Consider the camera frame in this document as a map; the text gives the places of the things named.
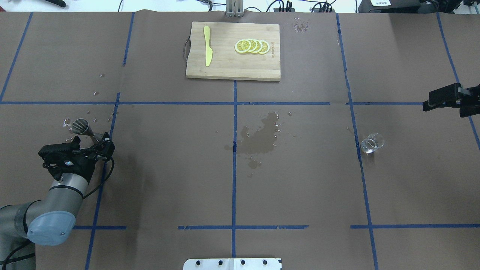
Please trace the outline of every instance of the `water spill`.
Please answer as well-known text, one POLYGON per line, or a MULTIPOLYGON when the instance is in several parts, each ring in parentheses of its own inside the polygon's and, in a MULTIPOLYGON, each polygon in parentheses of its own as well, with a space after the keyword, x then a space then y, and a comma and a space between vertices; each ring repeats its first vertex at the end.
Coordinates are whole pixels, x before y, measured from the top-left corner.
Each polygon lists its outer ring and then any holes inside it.
POLYGON ((256 160, 251 160, 250 162, 248 162, 248 166, 252 169, 256 169, 258 167, 260 167, 262 165, 261 162, 258 162, 256 160))
POLYGON ((72 125, 70 124, 70 118, 67 118, 63 120, 63 127, 71 127, 72 125))
POLYGON ((293 28, 295 28, 295 31, 305 32, 308 30, 308 22, 299 21, 299 18, 296 18, 295 20, 296 22, 293 25, 293 28))
POLYGON ((248 127, 244 126, 240 135, 243 140, 237 142, 237 153, 258 154, 273 151, 274 142, 276 142, 276 133, 278 132, 278 114, 271 112, 266 118, 262 119, 263 128, 259 131, 249 134, 248 127))

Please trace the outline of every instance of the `wooden cutting board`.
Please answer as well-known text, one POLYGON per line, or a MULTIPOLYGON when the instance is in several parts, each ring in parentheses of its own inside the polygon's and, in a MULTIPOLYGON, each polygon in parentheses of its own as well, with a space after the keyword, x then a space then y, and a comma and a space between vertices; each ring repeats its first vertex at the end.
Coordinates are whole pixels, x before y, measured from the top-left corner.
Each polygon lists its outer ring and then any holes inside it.
POLYGON ((193 22, 187 78, 280 81, 280 26, 265 24, 193 22), (204 26, 210 27, 213 57, 205 66, 204 26), (270 43, 266 54, 240 54, 235 44, 254 38, 270 43))

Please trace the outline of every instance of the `lemon slice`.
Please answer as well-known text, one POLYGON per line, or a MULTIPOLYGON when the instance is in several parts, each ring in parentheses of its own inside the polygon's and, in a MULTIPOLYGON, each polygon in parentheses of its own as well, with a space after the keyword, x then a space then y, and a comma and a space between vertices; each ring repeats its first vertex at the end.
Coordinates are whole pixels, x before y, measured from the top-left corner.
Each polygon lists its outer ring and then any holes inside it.
POLYGON ((262 43, 259 41, 259 40, 255 40, 255 42, 257 43, 257 49, 252 51, 251 53, 259 53, 261 50, 262 50, 262 43))
POLYGON ((262 44, 262 49, 260 50, 260 52, 258 52, 258 54, 268 53, 268 51, 270 50, 270 44, 268 42, 266 42, 265 40, 259 40, 259 41, 262 44))
POLYGON ((249 38, 248 41, 250 41, 250 50, 248 52, 253 52, 254 50, 257 50, 258 44, 255 42, 256 39, 249 38))
POLYGON ((235 51, 238 53, 246 53, 250 50, 252 43, 248 39, 241 39, 235 44, 235 51))

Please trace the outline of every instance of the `blue tape line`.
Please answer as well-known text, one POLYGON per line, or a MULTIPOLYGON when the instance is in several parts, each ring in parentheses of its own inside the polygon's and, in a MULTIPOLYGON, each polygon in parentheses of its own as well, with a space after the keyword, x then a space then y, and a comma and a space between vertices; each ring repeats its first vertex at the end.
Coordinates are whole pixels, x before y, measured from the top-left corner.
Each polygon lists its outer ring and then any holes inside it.
POLYGON ((444 40, 445 50, 447 51, 448 60, 452 66, 453 74, 455 75, 455 80, 457 83, 460 83, 458 80, 458 75, 456 74, 455 66, 453 65, 452 56, 450 55, 450 50, 448 49, 447 41, 445 40, 444 28, 442 27, 442 21, 440 20, 440 13, 437 12, 437 21, 438 27, 440 28, 440 34, 442 34, 442 39, 444 40))
POLYGON ((113 105, 114 101, 2 101, 10 105, 113 105))
MULTIPOLYGON (((349 106, 350 106, 350 114, 351 114, 351 117, 352 117, 353 133, 355 135, 355 144, 357 146, 357 157, 358 157, 358 160, 359 160, 360 170, 361 170, 361 180, 362 180, 362 184, 363 184, 363 197, 364 197, 364 200, 365 200, 365 209, 367 211, 367 221, 368 221, 368 224, 371 225, 372 224, 372 218, 370 216, 370 205, 369 205, 369 202, 368 202, 367 185, 365 183, 365 174, 363 172, 363 163, 362 163, 362 160, 361 160, 360 145, 359 145, 359 139, 358 139, 358 133, 357 133, 357 124, 356 124, 356 121, 355 121, 355 112, 353 111, 352 94, 351 94, 351 91, 350 91, 350 83, 348 82, 348 77, 347 77, 347 61, 345 59, 345 51, 344 51, 344 47, 343 47, 342 32, 340 30, 340 18, 338 17, 338 13, 336 13, 335 15, 336 15, 336 25, 337 25, 337 28, 338 28, 338 39, 339 39, 339 43, 340 43, 340 50, 342 52, 342 61, 343 61, 343 70, 344 70, 344 74, 345 74, 345 83, 347 84, 347 90, 348 90, 348 103, 349 103, 349 106)), ((374 264, 375 270, 378 270, 377 250, 375 248, 375 239, 373 237, 373 229, 372 228, 369 229, 369 233, 370 233, 370 244, 372 245, 373 264, 374 264)))
POLYGON ((480 150, 480 140, 479 140, 479 135, 477 134, 477 129, 475 128, 475 124, 473 123, 473 119, 471 116, 468 117, 468 120, 470 121, 470 125, 472 126, 472 130, 473 130, 473 135, 475 136, 475 141, 477 141, 477 146, 479 147, 479 150, 480 150))
POLYGON ((232 258, 236 257, 237 225, 237 81, 233 81, 232 258))
MULTIPOLYGON (((107 173, 107 163, 105 162, 103 164, 101 181, 103 181, 105 179, 105 174, 106 173, 107 173)), ((94 239, 95 239, 96 223, 98 221, 98 212, 100 211, 100 201, 102 200, 102 192, 103 192, 103 187, 101 186, 98 189, 98 197, 96 198, 95 215, 93 217, 92 231, 90 233, 90 243, 88 244, 87 259, 85 261, 85 270, 89 269, 90 259, 92 258, 93 242, 94 242, 94 239)))
POLYGON ((353 105, 422 105, 422 102, 353 102, 353 105))
POLYGON ((127 63, 128 47, 130 46, 130 37, 132 36, 134 17, 135 17, 135 12, 132 12, 132 17, 130 18, 130 29, 128 30, 127 45, 125 46, 125 55, 123 57, 123 66, 125 66, 125 64, 127 63))
POLYGON ((22 44, 24 43, 25 35, 27 33, 28 26, 30 25, 30 22, 32 21, 32 16, 33 12, 30 12, 30 16, 28 16, 28 21, 27 24, 25 25, 24 33, 22 35, 22 38, 20 39, 20 43, 18 43, 17 51, 15 52, 15 56, 13 57, 12 64, 10 66, 10 70, 8 71, 7 78, 5 79, 5 83, 3 84, 3 89, 0 94, 0 101, 3 100, 3 96, 5 95, 5 91, 7 90, 7 85, 8 81, 10 80, 10 76, 12 75, 13 67, 15 66, 15 62, 17 62, 17 57, 18 54, 20 53, 20 48, 22 47, 22 44))
POLYGON ((234 102, 198 101, 122 101, 120 105, 234 105, 234 102))
POLYGON ((113 108, 112 125, 110 126, 110 138, 113 137, 113 129, 115 128, 115 121, 117 120, 117 111, 119 109, 119 102, 120 102, 120 92, 117 93, 117 100, 115 101, 115 107, 113 108))
POLYGON ((308 225, 238 225, 237 230, 304 230, 308 225))
POLYGON ((179 230, 231 230, 231 225, 198 225, 198 226, 179 226, 179 230))
POLYGON ((480 224, 377 224, 351 225, 351 229, 480 228, 480 224))
MULTIPOLYGON (((117 93, 117 100, 115 101, 115 107, 113 109, 113 118, 112 118, 112 123, 110 126, 110 138, 113 137, 113 128, 115 127, 115 121, 117 120, 117 110, 119 106, 119 100, 120 100, 120 93, 117 93)), ((102 170, 102 179, 101 181, 104 181, 105 176, 107 174, 107 163, 105 162, 103 164, 103 170, 102 170)), ((95 239, 95 231, 97 230, 97 221, 98 221, 98 213, 100 211, 100 202, 102 201, 102 193, 103 193, 103 186, 101 186, 98 189, 98 197, 96 199, 96 206, 95 206, 95 215, 93 218, 93 224, 92 224, 92 233, 90 234, 90 244, 88 245, 88 253, 87 253, 87 259, 85 261, 85 270, 88 270, 90 267, 90 259, 92 257, 92 249, 93 249, 93 242, 95 239)))
POLYGON ((330 105, 330 102, 237 102, 238 105, 330 105))
POLYGON ((178 226, 179 230, 304 230, 308 225, 195 225, 178 226))
MULTIPOLYGON (((91 230, 93 226, 74 226, 74 230, 91 230)), ((95 230, 126 230, 127 226, 97 226, 95 230)))

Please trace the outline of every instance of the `yellow knife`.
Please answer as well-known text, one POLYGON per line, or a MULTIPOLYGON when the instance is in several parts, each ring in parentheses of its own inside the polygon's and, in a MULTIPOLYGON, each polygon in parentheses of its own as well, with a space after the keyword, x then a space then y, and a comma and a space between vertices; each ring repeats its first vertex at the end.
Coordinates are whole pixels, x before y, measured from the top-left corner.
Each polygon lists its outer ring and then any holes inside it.
POLYGON ((206 54, 205 54, 205 66, 209 66, 212 62, 213 57, 213 50, 210 48, 210 27, 204 27, 204 35, 205 35, 205 47, 206 47, 206 54))

